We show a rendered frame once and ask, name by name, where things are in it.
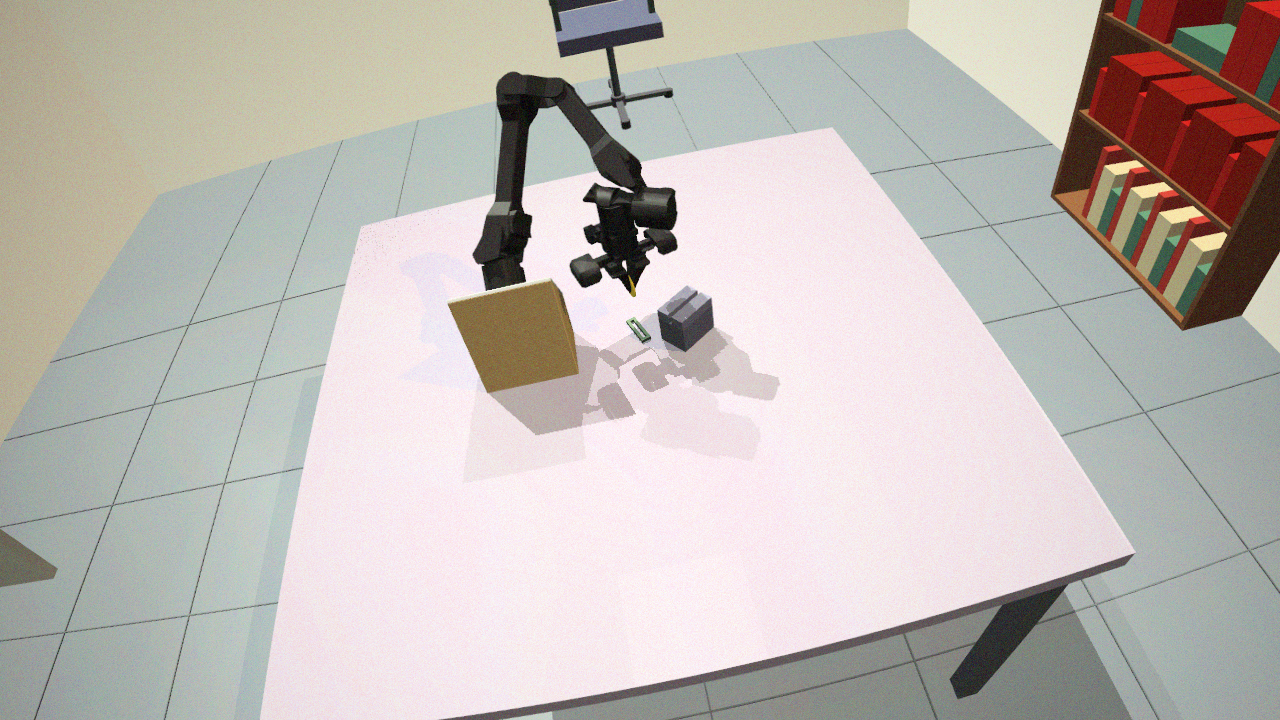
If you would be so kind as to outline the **green rectangular holder with slot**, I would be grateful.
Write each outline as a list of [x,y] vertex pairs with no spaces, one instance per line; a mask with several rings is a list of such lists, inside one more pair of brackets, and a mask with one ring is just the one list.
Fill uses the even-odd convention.
[[[648,340],[652,340],[652,336],[650,336],[650,334],[648,334],[648,332],[646,332],[646,331],[645,331],[645,329],[643,328],[643,325],[641,325],[641,324],[640,324],[640,323],[637,322],[637,319],[636,319],[635,316],[634,316],[634,318],[630,318],[628,320],[626,320],[626,323],[628,324],[628,327],[630,327],[630,328],[631,328],[632,331],[634,331],[634,333],[635,333],[635,334],[637,336],[637,338],[639,338],[639,340],[640,340],[640,341],[641,341],[643,343],[644,343],[644,342],[646,342]],[[645,334],[646,337],[643,337],[643,334],[640,334],[640,333],[637,332],[637,329],[636,329],[636,328],[634,327],[634,324],[632,324],[632,323],[635,323],[635,324],[637,325],[637,328],[639,328],[640,331],[643,331],[643,334]]]

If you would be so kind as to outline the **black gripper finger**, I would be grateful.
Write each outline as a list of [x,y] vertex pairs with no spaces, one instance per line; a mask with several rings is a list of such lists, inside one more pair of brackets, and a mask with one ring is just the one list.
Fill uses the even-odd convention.
[[634,287],[636,288],[637,281],[639,281],[640,275],[643,274],[645,266],[650,264],[650,261],[646,258],[645,260],[643,260],[640,263],[634,263],[631,259],[628,259],[625,263],[626,263],[626,266],[627,266],[628,275],[630,275],[631,281],[634,282]]
[[[605,269],[605,266],[603,266],[603,268]],[[611,275],[611,273],[607,269],[605,269],[605,272]],[[630,281],[628,281],[628,272],[625,269],[625,266],[623,266],[622,272],[617,272],[617,273],[612,274],[611,278],[612,279],[620,278],[620,281],[625,284],[625,288],[628,291],[628,293],[631,293],[631,284],[630,284]]]

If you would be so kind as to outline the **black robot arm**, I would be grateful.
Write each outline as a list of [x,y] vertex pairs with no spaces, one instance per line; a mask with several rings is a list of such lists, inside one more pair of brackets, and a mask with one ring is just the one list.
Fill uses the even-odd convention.
[[526,282],[520,265],[529,238],[532,240],[532,217],[522,208],[529,126],[539,108],[554,106],[582,136],[600,176],[634,192],[593,184],[582,201],[596,202],[603,229],[622,231],[635,222],[637,227],[672,231],[677,222],[675,190],[646,187],[641,163],[604,129],[573,86],[561,77],[521,76],[511,70],[497,82],[497,108],[503,123],[497,199],[472,256],[477,265],[485,265],[481,266],[485,291]]

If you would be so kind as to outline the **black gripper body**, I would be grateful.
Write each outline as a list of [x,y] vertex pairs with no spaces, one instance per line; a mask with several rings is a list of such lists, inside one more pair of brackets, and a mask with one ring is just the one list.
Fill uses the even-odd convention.
[[590,254],[585,254],[580,258],[573,259],[570,263],[570,273],[575,277],[582,288],[591,284],[596,284],[602,281],[602,268],[612,274],[623,270],[622,263],[631,259],[634,263],[640,263],[646,259],[646,252],[658,249],[658,252],[666,256],[669,252],[675,252],[678,249],[676,236],[671,231],[648,228],[643,231],[646,240],[637,242],[637,227],[632,222],[631,225],[622,231],[605,231],[598,223],[604,246],[605,254],[593,259]]

